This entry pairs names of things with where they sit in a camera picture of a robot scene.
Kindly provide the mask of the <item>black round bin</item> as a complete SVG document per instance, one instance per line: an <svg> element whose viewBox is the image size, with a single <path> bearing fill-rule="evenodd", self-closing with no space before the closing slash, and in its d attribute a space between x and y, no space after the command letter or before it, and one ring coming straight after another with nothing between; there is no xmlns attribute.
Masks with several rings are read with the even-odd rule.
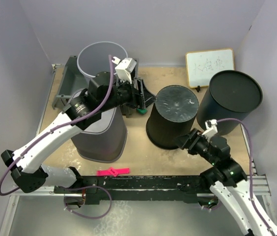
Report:
<svg viewBox="0 0 277 236"><path fill-rule="evenodd" d="M149 140L162 149L177 149L175 138L190 132L199 108L197 96L187 87L162 88L146 123Z"/></svg>

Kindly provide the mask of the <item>grey ribbed square bin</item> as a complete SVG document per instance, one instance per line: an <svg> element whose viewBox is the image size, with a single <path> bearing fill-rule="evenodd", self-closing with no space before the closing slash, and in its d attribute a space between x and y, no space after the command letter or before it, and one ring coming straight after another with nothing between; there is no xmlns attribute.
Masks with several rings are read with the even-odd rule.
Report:
<svg viewBox="0 0 277 236"><path fill-rule="evenodd" d="M71 138L78 154L87 160L112 163L125 148L127 128L119 107L102 113L102 118Z"/></svg>

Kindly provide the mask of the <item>dark blue round bin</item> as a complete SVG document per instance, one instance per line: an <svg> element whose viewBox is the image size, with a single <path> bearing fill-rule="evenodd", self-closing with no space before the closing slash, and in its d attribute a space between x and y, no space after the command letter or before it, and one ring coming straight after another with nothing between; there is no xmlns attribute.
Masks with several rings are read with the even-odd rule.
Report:
<svg viewBox="0 0 277 236"><path fill-rule="evenodd" d="M200 102L196 120L202 130L205 121L235 118L243 121L263 100L259 83L246 73L224 70L215 74Z"/></svg>

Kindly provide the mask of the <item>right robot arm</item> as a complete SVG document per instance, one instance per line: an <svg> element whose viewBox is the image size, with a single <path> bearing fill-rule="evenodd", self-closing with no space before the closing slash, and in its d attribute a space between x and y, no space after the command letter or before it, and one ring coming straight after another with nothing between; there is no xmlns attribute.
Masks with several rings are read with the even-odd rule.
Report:
<svg viewBox="0 0 277 236"><path fill-rule="evenodd" d="M230 155L226 138L206 138L194 128L177 137L176 145L190 155L200 155L212 167L200 174L200 188L212 192L225 206L245 236L277 236L277 225L266 213L253 192L249 178Z"/></svg>

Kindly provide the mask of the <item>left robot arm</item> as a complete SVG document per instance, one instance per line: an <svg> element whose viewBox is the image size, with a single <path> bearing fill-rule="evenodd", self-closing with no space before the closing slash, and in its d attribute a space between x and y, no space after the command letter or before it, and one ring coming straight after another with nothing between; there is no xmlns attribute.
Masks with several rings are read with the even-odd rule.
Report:
<svg viewBox="0 0 277 236"><path fill-rule="evenodd" d="M102 113L121 105L146 109L156 100L141 79L114 81L114 75L100 72L89 81L88 87L73 98L56 119L38 136L23 147L5 150L1 158L7 174L24 193L31 193L41 186L53 185L77 193L83 178L73 168L59 169L44 165L44 161L63 143L80 134L99 121Z"/></svg>

